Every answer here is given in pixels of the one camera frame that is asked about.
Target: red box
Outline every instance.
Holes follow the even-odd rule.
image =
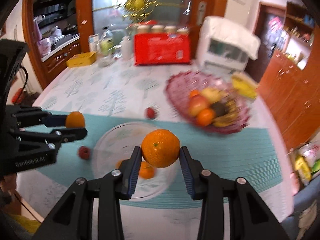
[[[136,65],[188,64],[190,39],[187,34],[142,33],[134,36]]]

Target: doorway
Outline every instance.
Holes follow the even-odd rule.
[[[254,30],[254,34],[261,40],[258,59],[254,61],[249,59],[244,70],[258,83],[269,64],[273,49],[276,45],[283,45],[281,33],[285,10],[286,8],[282,6],[260,3]]]

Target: purple towel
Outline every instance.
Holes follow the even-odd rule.
[[[35,29],[36,42],[39,42],[40,40],[42,40],[42,35],[41,35],[40,29],[39,29],[39,25],[38,25],[36,20],[33,20],[33,27]]]

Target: fruit tray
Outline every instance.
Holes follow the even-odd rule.
[[[201,91],[206,87],[225,91],[228,95],[233,97],[238,110],[238,117],[233,124],[225,127],[216,127],[214,125],[199,126],[196,123],[196,118],[189,115],[188,109],[190,92],[192,90]],[[248,120],[250,118],[249,107],[247,106],[245,99],[234,91],[231,83],[225,82],[222,78],[205,74],[203,72],[187,71],[179,73],[171,76],[167,81],[165,93],[170,103],[177,109],[184,119],[207,132],[231,134],[240,132],[242,128],[248,125]]]

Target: white tablecloth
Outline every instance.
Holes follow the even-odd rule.
[[[158,109],[158,120],[183,121],[166,100],[163,89],[173,74],[195,65],[166,65],[136,67],[121,60],[109,68],[97,64],[65,69],[39,96],[34,106],[56,111],[81,111],[87,114],[111,115],[144,119],[144,110]],[[215,73],[229,79],[228,75]],[[275,147],[283,181],[260,193],[279,221],[293,211],[290,165],[281,134],[262,99],[251,105],[249,127],[268,129]],[[25,171],[18,175],[18,191],[42,216],[46,216],[67,188],[52,181],[39,171]],[[229,239],[228,205],[225,204],[225,239]],[[126,239],[196,239],[200,221],[200,208],[153,209],[121,206]]]

